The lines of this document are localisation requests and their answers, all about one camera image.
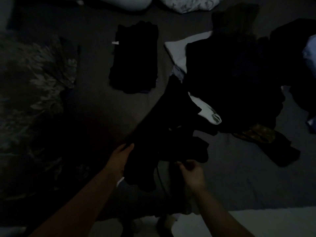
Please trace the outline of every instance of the white floor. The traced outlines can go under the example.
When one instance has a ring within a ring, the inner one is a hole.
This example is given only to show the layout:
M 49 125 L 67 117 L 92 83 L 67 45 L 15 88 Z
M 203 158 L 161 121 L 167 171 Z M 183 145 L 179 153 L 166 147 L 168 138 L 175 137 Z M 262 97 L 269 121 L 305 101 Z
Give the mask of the white floor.
M 276 210 L 245 210 L 231 211 L 243 226 L 256 237 L 315 237 L 316 207 L 290 208 Z M 148 216 L 141 219 L 142 230 L 135 237 L 158 237 L 155 225 L 158 218 Z M 89 237 L 120 237 L 122 226 L 116 219 L 96 222 Z M 172 227 L 174 237 L 210 237 L 207 227 L 200 215 L 180 215 Z

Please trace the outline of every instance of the person's left hand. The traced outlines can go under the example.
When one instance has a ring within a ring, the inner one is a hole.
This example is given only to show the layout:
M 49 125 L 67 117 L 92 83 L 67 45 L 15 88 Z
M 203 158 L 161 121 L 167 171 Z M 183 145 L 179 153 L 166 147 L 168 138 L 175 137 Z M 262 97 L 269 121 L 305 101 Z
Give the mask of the person's left hand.
M 109 161 L 105 166 L 105 169 L 107 171 L 114 174 L 116 182 L 123 177 L 124 166 L 127 162 L 128 155 L 134 149 L 134 144 L 131 144 L 129 147 L 122 151 L 125 145 L 126 144 L 120 145 L 115 151 L 113 151 L 112 155 L 109 158 Z

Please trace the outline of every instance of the gray bed sheet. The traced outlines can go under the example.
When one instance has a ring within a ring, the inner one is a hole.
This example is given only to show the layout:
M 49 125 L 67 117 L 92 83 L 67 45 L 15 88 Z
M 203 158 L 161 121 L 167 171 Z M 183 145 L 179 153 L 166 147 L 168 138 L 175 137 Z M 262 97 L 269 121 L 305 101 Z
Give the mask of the gray bed sheet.
M 213 11 L 225 10 L 241 1 L 260 4 L 254 27 L 259 37 L 269 35 L 276 27 L 296 18 L 316 19 L 315 0 L 223 0 Z M 59 7 L 41 2 L 23 6 L 23 13 L 20 32 L 29 39 L 32 35 L 58 32 L 81 45 L 79 75 L 68 104 L 76 119 L 85 126 L 100 163 L 135 129 L 163 94 L 172 68 L 164 42 L 212 29 L 211 11 L 180 15 L 162 8 L 157 1 L 142 15 L 90 6 Z M 111 42 L 115 40 L 118 24 L 130 26 L 141 20 L 150 21 L 159 28 L 157 87 L 149 94 L 125 94 L 109 86 L 114 51 Z M 302 152 L 301 158 L 289 167 L 277 167 L 255 144 L 236 139 L 231 134 L 194 133 L 210 144 L 209 160 L 203 164 L 208 189 L 230 211 L 316 204 L 316 135 L 309 134 L 304 123 L 307 113 L 298 107 L 287 89 L 285 95 L 276 130 Z M 161 162 L 159 171 L 168 192 L 168 163 Z M 152 193 L 140 191 L 135 185 L 129 186 L 123 181 L 106 204 L 100 219 L 155 215 L 168 209 L 172 203 L 156 172 L 155 180 L 157 189 Z

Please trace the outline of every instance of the hand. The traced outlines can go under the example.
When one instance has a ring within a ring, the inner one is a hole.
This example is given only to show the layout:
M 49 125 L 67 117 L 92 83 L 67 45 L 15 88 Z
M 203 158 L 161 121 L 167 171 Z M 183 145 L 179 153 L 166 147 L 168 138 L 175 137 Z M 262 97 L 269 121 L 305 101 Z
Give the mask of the hand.
M 185 164 L 177 161 L 185 183 L 194 194 L 205 190 L 205 180 L 202 167 L 195 161 L 188 159 Z
M 127 162 L 128 155 L 134 149 L 134 144 L 131 144 L 129 147 L 123 150 L 125 145 L 126 144 L 120 145 L 115 151 L 113 151 L 104 168 L 109 173 L 114 174 L 116 182 L 123 177 L 124 166 Z

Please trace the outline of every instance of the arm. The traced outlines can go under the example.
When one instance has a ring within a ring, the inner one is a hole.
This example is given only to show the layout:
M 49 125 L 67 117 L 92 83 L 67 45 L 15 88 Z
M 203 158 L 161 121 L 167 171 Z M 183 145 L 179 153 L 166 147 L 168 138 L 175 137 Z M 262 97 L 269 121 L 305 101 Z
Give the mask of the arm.
M 185 166 L 177 162 L 185 183 L 192 190 L 203 220 L 214 237 L 254 237 L 238 223 L 224 207 L 206 191 L 202 167 L 195 160 L 188 160 Z
M 124 166 L 134 144 L 122 151 L 124 146 L 119 146 L 105 168 L 30 236 L 87 236 L 116 183 L 123 176 Z

